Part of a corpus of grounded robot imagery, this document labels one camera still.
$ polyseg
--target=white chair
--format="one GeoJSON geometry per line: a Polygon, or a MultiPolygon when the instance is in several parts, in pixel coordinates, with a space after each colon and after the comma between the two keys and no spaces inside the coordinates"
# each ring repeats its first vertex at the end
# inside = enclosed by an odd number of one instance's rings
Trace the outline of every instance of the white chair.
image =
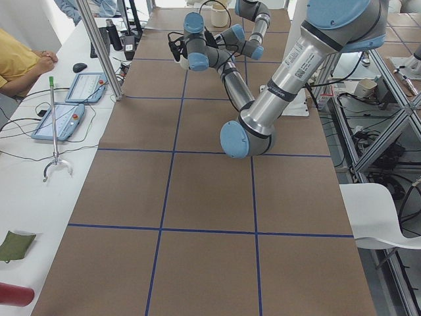
{"type": "Polygon", "coordinates": [[[421,236],[402,235],[395,204],[387,188],[377,183],[341,184],[342,198],[358,248],[421,249],[421,236]]]}

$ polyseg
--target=hand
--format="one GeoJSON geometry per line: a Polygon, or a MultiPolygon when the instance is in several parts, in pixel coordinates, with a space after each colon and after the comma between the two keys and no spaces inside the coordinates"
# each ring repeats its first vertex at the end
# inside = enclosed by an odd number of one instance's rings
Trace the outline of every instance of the hand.
{"type": "Polygon", "coordinates": [[[49,72],[54,69],[54,62],[51,57],[41,57],[38,63],[33,67],[38,75],[49,72]]]}
{"type": "Polygon", "coordinates": [[[54,52],[52,51],[43,51],[41,54],[41,57],[50,57],[51,60],[56,63],[57,61],[59,61],[59,59],[57,58],[57,56],[55,55],[54,52]]]}

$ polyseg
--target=green object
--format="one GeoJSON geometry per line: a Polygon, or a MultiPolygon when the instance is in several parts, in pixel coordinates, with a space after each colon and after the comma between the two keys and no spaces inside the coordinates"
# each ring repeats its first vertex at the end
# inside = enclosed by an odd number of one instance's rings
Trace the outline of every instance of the green object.
{"type": "Polygon", "coordinates": [[[23,259],[35,236],[35,234],[19,235],[8,231],[5,241],[0,246],[0,261],[9,263],[10,260],[23,259]]]}

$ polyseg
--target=red cylinder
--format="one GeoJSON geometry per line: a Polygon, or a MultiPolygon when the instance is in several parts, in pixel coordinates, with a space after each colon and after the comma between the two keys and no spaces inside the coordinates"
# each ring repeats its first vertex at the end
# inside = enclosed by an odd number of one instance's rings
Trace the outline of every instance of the red cylinder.
{"type": "Polygon", "coordinates": [[[27,306],[34,299],[34,290],[0,282],[0,304],[27,306]]]}

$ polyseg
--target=blue joint cap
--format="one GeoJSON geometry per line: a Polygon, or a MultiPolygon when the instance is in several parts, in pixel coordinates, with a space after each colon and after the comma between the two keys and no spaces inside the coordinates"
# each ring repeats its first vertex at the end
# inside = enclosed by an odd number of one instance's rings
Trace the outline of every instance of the blue joint cap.
{"type": "Polygon", "coordinates": [[[235,2],[235,14],[239,16],[239,0],[235,2]]]}
{"type": "Polygon", "coordinates": [[[370,0],[309,0],[307,20],[322,30],[335,30],[358,18],[369,6],[370,0]]]}
{"type": "Polygon", "coordinates": [[[384,44],[386,34],[378,36],[376,38],[366,39],[364,41],[358,41],[356,43],[347,44],[341,50],[341,53],[354,53],[356,51],[368,51],[370,49],[379,48],[384,44]]]}
{"type": "Polygon", "coordinates": [[[236,120],[223,125],[220,133],[222,149],[231,158],[245,158],[249,153],[249,138],[244,128],[236,120]]]}
{"type": "Polygon", "coordinates": [[[189,67],[193,71],[204,71],[209,68],[209,59],[202,53],[190,53],[187,59],[189,67]]]}
{"type": "Polygon", "coordinates": [[[252,58],[252,59],[254,59],[254,60],[258,61],[258,60],[262,57],[262,55],[263,55],[263,51],[264,51],[263,46],[258,46],[258,47],[255,49],[255,51],[253,52],[253,54],[251,54],[251,57],[250,57],[250,58],[252,58]]]}
{"type": "Polygon", "coordinates": [[[244,30],[243,30],[243,27],[241,25],[234,24],[231,27],[231,30],[234,32],[234,35],[236,36],[237,39],[239,39],[239,40],[244,40],[245,39],[244,30]]]}
{"type": "Polygon", "coordinates": [[[184,18],[184,30],[190,33],[201,33],[205,23],[203,17],[196,12],[190,12],[184,18]]]}

